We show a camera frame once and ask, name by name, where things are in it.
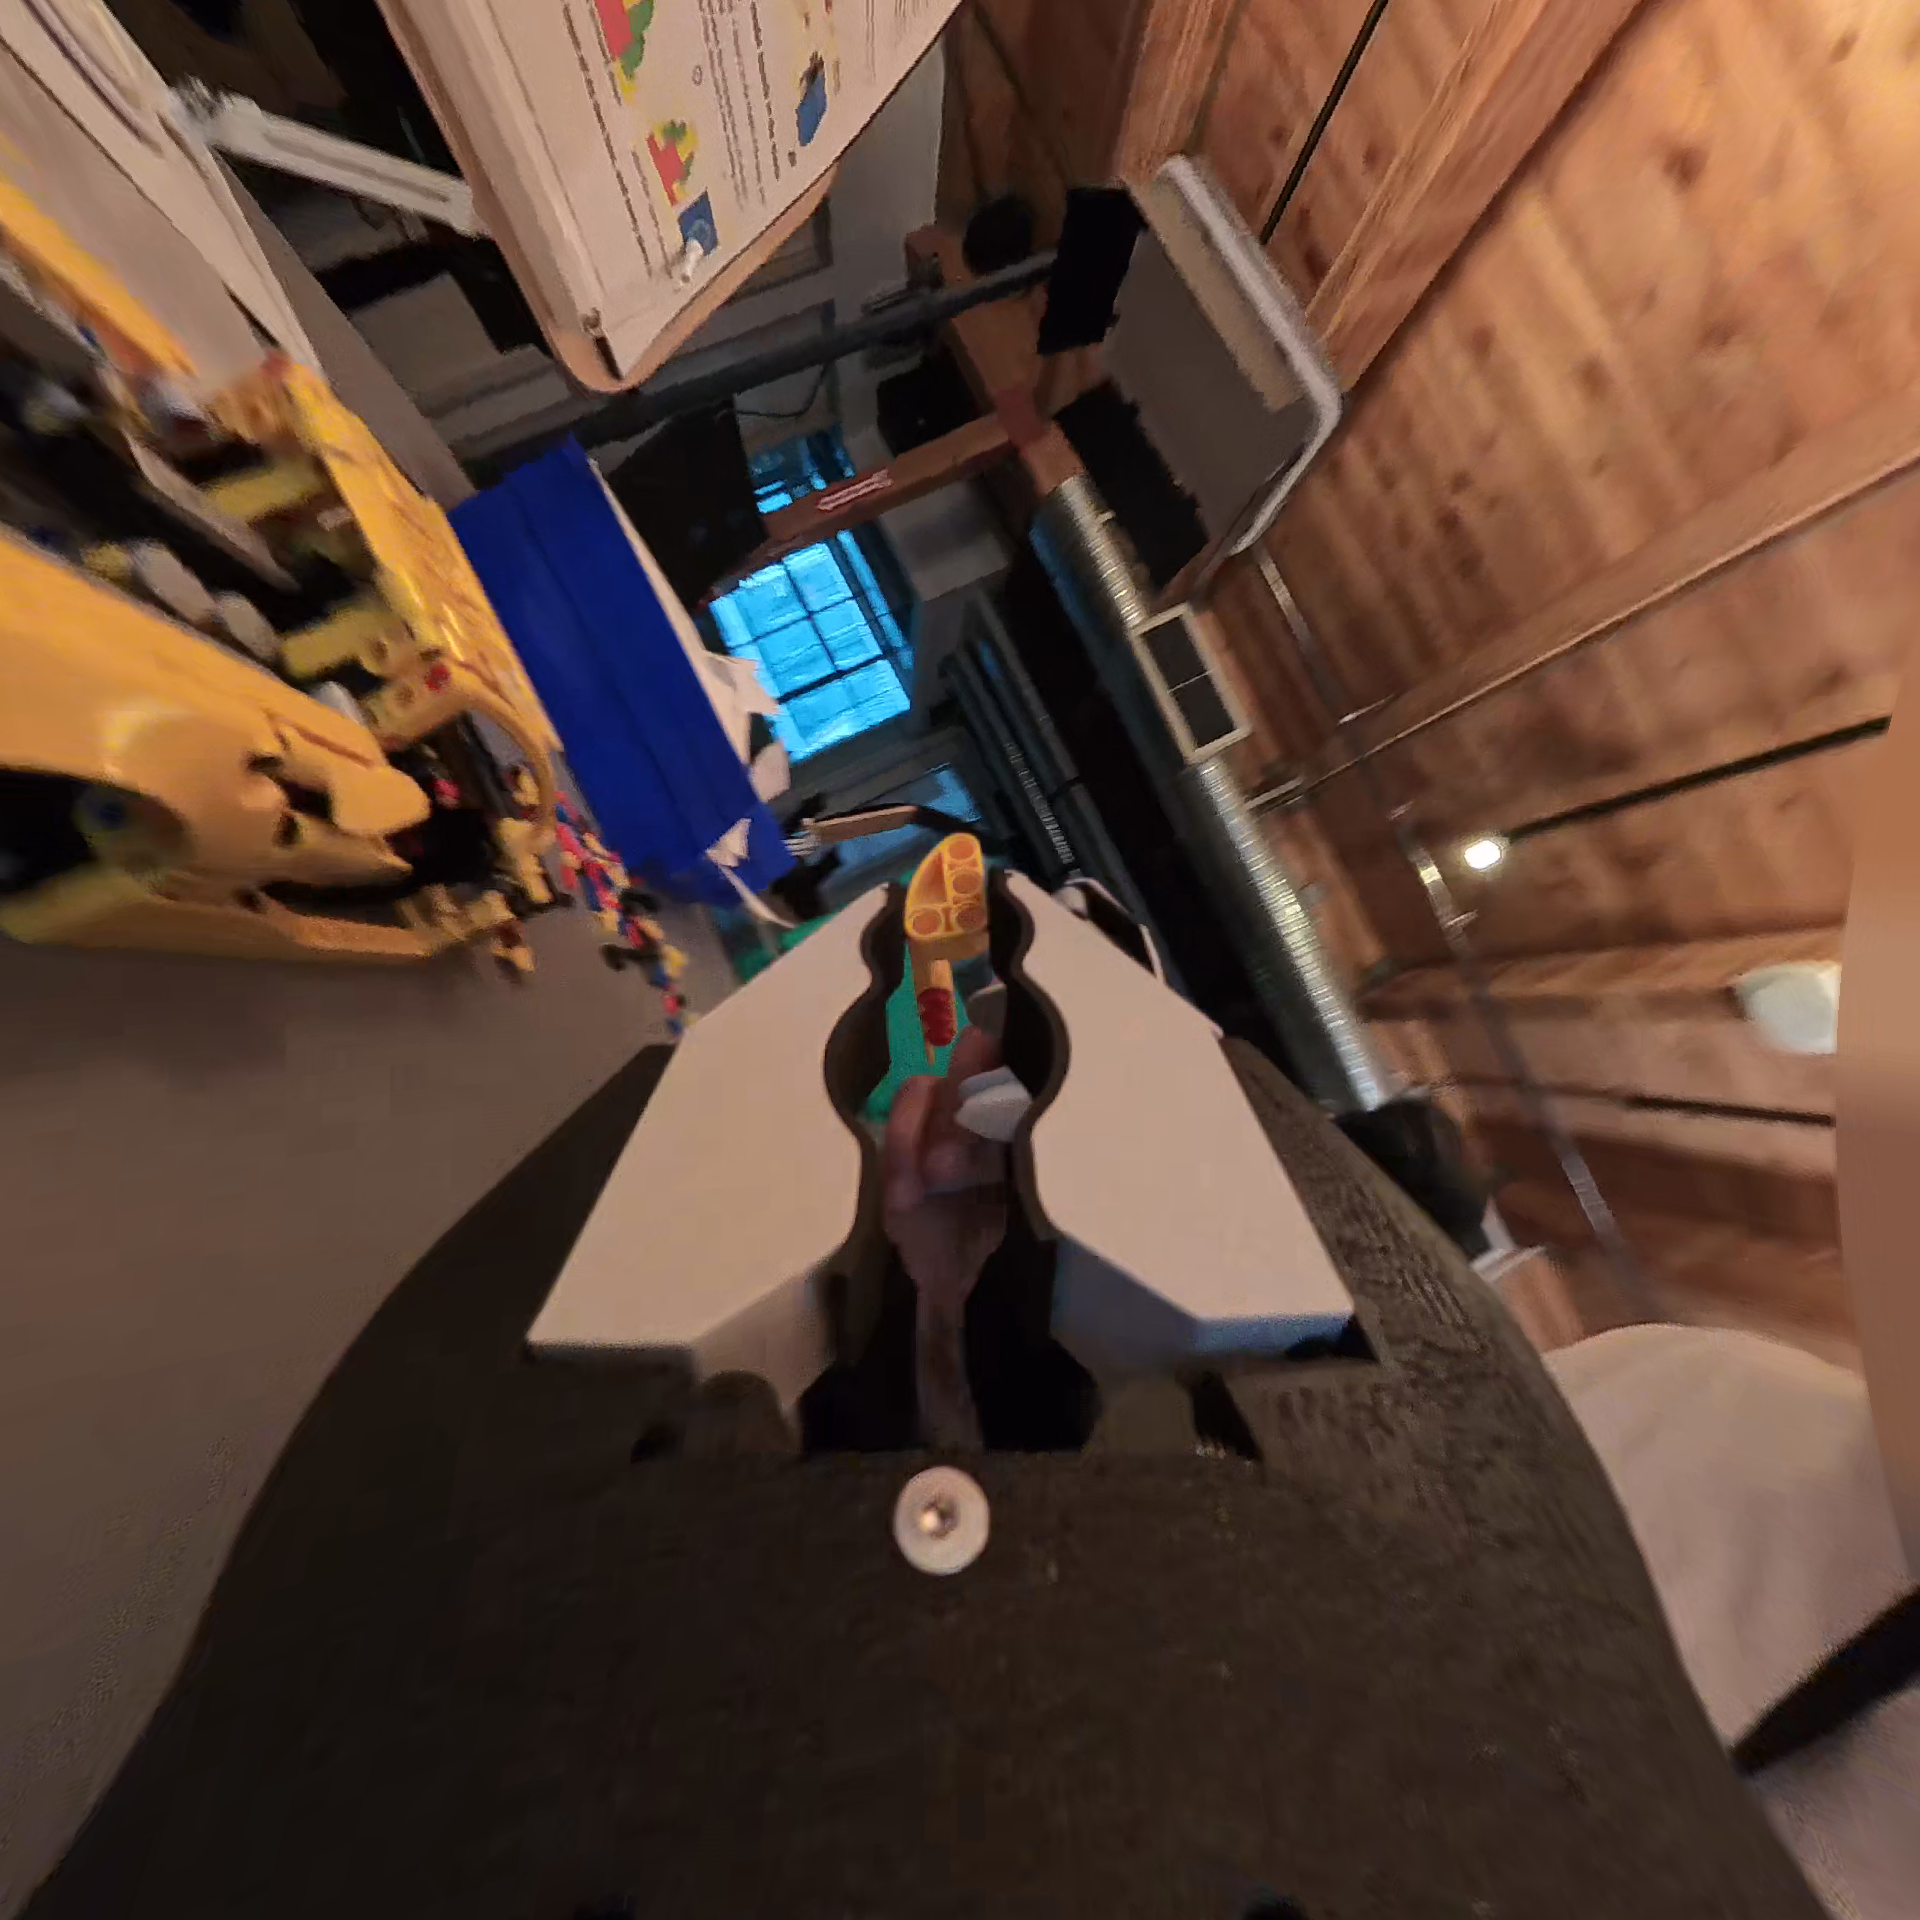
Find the black monitor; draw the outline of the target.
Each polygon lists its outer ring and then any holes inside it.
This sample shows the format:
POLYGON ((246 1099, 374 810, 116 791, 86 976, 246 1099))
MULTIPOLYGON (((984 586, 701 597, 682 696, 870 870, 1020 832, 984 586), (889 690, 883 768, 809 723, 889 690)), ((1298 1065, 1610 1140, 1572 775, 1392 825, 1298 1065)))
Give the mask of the black monitor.
POLYGON ((728 400, 666 419, 601 472, 690 609, 732 586, 763 548, 755 481, 728 400))

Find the wooden board with printed sheet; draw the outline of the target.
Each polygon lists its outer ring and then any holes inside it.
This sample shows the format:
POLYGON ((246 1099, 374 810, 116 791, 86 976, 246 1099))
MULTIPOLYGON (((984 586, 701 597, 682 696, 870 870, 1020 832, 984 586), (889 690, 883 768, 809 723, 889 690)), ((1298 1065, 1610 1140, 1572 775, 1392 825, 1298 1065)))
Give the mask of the wooden board with printed sheet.
POLYGON ((827 199, 956 1, 382 1, 560 367, 621 394, 827 199))

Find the yellow brick toy car model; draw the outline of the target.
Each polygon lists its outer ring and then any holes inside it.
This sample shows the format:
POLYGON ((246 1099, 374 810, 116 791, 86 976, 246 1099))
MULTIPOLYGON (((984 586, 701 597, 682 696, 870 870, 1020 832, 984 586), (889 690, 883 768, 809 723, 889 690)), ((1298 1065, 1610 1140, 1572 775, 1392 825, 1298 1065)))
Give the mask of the yellow brick toy car model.
POLYGON ((527 976, 559 756, 448 513, 322 374, 5 358, 5 937, 527 976))

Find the pile of small coloured pins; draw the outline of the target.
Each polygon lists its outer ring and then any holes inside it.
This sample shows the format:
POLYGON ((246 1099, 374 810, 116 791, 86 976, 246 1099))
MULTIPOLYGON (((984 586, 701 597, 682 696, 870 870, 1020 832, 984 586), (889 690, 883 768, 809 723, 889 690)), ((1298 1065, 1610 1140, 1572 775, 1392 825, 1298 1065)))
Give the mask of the pile of small coloured pins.
POLYGON ((695 1019, 684 993, 684 950, 661 923, 656 894, 562 791, 555 800, 555 832, 534 852, 532 875, 526 888, 539 908, 587 913, 599 925, 601 960, 652 989, 666 1039, 680 1043, 695 1019))

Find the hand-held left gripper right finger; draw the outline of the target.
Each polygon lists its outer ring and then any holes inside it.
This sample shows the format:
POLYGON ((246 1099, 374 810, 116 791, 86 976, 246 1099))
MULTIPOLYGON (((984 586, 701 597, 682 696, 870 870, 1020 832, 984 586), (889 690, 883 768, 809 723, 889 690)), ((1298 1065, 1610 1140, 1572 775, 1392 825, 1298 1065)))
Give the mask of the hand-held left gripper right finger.
POLYGON ((1006 1150, 987 1447, 1265 1447, 1262 1387, 1359 1357, 1359 1305, 1221 1031, 1100 889, 992 884, 1006 1150))

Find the large paned window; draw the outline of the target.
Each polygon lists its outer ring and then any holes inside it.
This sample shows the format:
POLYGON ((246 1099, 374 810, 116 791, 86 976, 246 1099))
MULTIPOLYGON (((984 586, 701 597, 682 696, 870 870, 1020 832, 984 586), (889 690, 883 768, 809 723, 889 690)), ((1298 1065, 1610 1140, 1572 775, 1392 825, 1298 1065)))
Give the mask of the large paned window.
POLYGON ((915 609, 894 546, 862 525, 748 573, 710 601, 701 626, 755 667, 779 703, 777 740, 805 762, 910 718, 915 609))

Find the person's white shirt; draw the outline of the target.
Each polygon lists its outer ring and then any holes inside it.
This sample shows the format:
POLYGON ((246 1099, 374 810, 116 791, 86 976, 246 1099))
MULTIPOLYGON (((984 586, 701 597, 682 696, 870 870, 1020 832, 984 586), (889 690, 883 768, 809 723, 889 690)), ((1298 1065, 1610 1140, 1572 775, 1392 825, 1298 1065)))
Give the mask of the person's white shirt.
POLYGON ((1641 1323, 1547 1356, 1716 1736, 1833 1916, 1919 1914, 1916 1569, 1859 1377, 1641 1323))

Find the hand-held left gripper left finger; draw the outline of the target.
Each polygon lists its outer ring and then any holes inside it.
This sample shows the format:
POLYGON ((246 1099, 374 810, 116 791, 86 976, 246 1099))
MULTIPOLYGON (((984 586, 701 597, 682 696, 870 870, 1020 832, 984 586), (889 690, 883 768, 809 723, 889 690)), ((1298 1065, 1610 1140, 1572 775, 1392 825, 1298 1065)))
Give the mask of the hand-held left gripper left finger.
POLYGON ((870 1102, 898 910, 900 885, 859 895, 672 1051, 534 1315, 535 1361, 663 1377, 805 1447, 809 1390, 883 1295, 870 1102))

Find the white air vent grille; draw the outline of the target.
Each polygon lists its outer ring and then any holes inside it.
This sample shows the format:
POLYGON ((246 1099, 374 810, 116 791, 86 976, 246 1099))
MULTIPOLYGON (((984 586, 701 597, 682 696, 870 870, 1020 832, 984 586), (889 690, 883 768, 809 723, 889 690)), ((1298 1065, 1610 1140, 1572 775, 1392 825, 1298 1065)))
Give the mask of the white air vent grille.
POLYGON ((1129 631, 1129 645, 1181 765, 1211 764, 1254 738, 1206 612, 1183 601, 1153 614, 1129 631))

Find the green plastic bin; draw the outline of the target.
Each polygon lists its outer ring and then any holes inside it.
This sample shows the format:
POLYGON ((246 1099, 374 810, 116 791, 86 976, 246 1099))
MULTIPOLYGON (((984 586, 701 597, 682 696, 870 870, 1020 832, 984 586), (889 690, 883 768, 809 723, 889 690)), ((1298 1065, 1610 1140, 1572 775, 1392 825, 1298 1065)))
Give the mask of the green plastic bin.
MULTIPOLYGON (((793 927, 763 930, 763 933, 772 941, 772 956, 782 959, 844 914, 847 908, 827 908, 793 927)), ((871 1127, 880 1127, 893 1115, 898 1093, 910 1080, 945 1071, 950 1060, 954 1043, 934 1054, 926 1051, 915 985, 912 963, 903 960, 900 978, 885 1001, 885 1065, 862 1105, 862 1115, 871 1127)))

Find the instruction sheet on stand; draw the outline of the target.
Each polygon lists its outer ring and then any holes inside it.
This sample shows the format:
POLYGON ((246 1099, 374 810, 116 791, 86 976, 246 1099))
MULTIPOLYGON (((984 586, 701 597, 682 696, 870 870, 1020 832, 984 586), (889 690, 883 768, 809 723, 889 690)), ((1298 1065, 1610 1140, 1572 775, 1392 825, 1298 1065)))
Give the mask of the instruction sheet on stand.
POLYGON ((418 216, 456 235, 490 235, 469 182, 456 172, 272 114, 199 82, 176 83, 170 96, 180 128, 228 157, 418 216))

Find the grey ceiling unit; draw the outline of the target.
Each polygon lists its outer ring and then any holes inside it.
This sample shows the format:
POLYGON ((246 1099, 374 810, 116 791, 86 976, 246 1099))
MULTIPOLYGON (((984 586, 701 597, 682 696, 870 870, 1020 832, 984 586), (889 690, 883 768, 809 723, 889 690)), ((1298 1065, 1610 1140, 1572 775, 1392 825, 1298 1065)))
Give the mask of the grey ceiling unit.
POLYGON ((1346 397, 1299 298, 1205 162, 1169 157, 1129 190, 1145 227, 1103 351, 1192 498, 1216 573, 1269 530, 1346 397))

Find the person's right hand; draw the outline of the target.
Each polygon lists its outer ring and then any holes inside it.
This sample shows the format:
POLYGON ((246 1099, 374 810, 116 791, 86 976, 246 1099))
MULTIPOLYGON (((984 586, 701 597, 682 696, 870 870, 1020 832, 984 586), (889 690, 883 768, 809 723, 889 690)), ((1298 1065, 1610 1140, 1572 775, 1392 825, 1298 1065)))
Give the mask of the person's right hand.
POLYGON ((945 1074, 906 1080, 882 1140, 883 1227, 915 1291, 917 1426, 945 1452, 981 1452, 966 1312, 1006 1234, 1006 1150, 959 1120, 966 1083, 1002 1067, 1000 1041, 967 1026, 945 1074))

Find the grey desk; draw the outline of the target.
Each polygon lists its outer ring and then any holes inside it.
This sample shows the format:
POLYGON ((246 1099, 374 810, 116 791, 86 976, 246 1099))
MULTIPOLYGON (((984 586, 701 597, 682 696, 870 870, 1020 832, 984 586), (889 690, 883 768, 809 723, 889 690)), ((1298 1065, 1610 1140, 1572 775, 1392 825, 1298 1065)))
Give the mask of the grey desk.
POLYGON ((345 1349, 661 1041, 583 913, 532 940, 527 980, 5 941, 5 1916, 155 1714, 345 1349))

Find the yellow curved panel brick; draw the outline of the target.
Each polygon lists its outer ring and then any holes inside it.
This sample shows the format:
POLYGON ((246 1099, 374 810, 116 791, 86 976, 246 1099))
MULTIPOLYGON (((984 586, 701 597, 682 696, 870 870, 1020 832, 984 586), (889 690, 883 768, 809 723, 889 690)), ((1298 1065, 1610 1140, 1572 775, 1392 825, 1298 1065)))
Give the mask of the yellow curved panel brick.
POLYGON ((970 1019, 970 999, 998 984, 988 864, 974 832, 950 832, 922 857, 906 888, 903 930, 915 993, 927 984, 949 984, 958 997, 962 1034, 970 1019))

